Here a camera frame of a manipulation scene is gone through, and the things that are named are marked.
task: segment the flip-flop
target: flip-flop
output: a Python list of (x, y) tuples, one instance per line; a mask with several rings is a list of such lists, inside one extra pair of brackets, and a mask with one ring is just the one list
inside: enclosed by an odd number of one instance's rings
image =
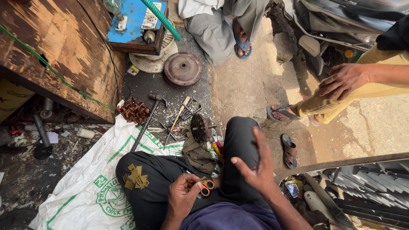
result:
[(281, 135), (281, 143), (283, 144), (284, 160), (286, 165), (290, 169), (295, 169), (297, 167), (297, 150), (295, 145), (291, 141), (291, 137), (288, 134)]
[(317, 127), (319, 125), (321, 125), (321, 123), (317, 124), (312, 120), (312, 117), (310, 115), (308, 115), (308, 121), (310, 122), (311, 125)]
[[(233, 33), (233, 35), (234, 35), (234, 40), (236, 40), (236, 45), (234, 45), (234, 51), (236, 52), (237, 57), (240, 58), (240, 59), (248, 58), (252, 54), (252, 50), (253, 50), (253, 47), (251, 46), (250, 50), (249, 50), (249, 53), (247, 55), (244, 54), (244, 51), (246, 51), (250, 46), (249, 40), (247, 40), (246, 42), (242, 42), (242, 41), (240, 41), (240, 39), (238, 38), (238, 36), (236, 34)], [(239, 54), (238, 54), (237, 45), (239, 45), (240, 49), (243, 51), (242, 56), (239, 56)]]
[[(289, 121), (301, 120), (302, 117), (298, 117), (298, 116), (296, 116), (296, 115), (294, 115), (294, 114), (292, 114), (292, 113), (290, 113), (290, 112), (287, 111), (287, 107), (289, 107), (289, 106), (290, 106), (290, 105), (281, 106), (280, 108), (278, 108), (278, 109), (276, 109), (276, 110), (272, 110), (272, 109), (271, 109), (271, 106), (267, 106), (267, 116), (268, 116), (271, 120), (276, 121), (276, 122), (289, 122)], [(290, 120), (280, 121), (279, 119), (277, 119), (277, 118), (275, 118), (275, 117), (273, 116), (273, 114), (272, 114), (273, 112), (279, 112), (279, 113), (281, 113), (282, 115), (285, 115), (285, 116), (287, 116), (288, 118), (290, 118)]]

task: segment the black trousers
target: black trousers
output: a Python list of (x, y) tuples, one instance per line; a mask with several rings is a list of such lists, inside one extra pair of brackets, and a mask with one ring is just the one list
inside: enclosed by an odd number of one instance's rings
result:
[[(231, 163), (230, 158), (240, 157), (251, 168), (258, 164), (252, 127), (258, 123), (249, 117), (233, 117), (227, 123), (224, 144), (225, 166), (221, 188), (211, 191), (207, 198), (196, 199), (191, 213), (219, 202), (231, 202), (237, 205), (255, 204), (270, 209), (260, 193), (247, 184), (240, 172)], [(122, 176), (130, 174), (128, 166), (142, 165), (142, 175), (148, 175), (149, 186), (144, 189), (126, 189)], [(168, 206), (168, 189), (182, 173), (189, 171), (199, 178), (211, 175), (202, 173), (191, 166), (186, 157), (153, 156), (139, 151), (124, 155), (118, 162), (116, 176), (131, 204), (135, 225), (138, 230), (160, 229)]]

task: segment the wooden board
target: wooden board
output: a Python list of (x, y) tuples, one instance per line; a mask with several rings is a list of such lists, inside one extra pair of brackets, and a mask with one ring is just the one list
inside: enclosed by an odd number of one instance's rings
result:
[[(106, 38), (111, 17), (102, 0), (80, 0)], [(32, 0), (31, 6), (13, 0), (0, 3), (0, 24), (39, 54), (77, 89), (107, 105), (116, 106), (117, 83), (108, 50), (76, 0)], [(111, 50), (119, 71), (125, 72), (126, 54)], [(114, 122), (115, 110), (86, 99), (21, 44), (0, 31), (2, 77), (93, 119)], [(118, 91), (122, 78), (117, 73)]]
[(169, 19), (173, 21), (175, 26), (184, 27), (184, 22), (179, 16), (178, 2), (178, 0), (168, 1)]

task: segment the blue shirt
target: blue shirt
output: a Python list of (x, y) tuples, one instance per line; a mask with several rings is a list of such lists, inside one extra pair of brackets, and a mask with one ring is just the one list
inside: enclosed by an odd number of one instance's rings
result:
[(180, 230), (281, 230), (272, 210), (221, 202), (188, 215)]

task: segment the hand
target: hand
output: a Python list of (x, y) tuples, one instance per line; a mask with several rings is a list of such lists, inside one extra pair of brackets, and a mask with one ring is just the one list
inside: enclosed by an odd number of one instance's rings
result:
[(352, 91), (370, 82), (370, 72), (373, 71), (369, 64), (341, 64), (332, 67), (329, 75), (322, 81), (319, 88), (327, 87), (319, 95), (327, 95), (332, 99), (339, 95), (338, 101), (344, 100)]
[(242, 159), (232, 157), (231, 162), (237, 167), (247, 183), (266, 197), (279, 187), (274, 182), (274, 162), (271, 157), (270, 146), (265, 140), (263, 132), (258, 127), (253, 127), (258, 149), (258, 165), (250, 169)]
[(167, 218), (182, 222), (189, 215), (196, 197), (202, 187), (200, 178), (194, 174), (183, 173), (169, 186)]

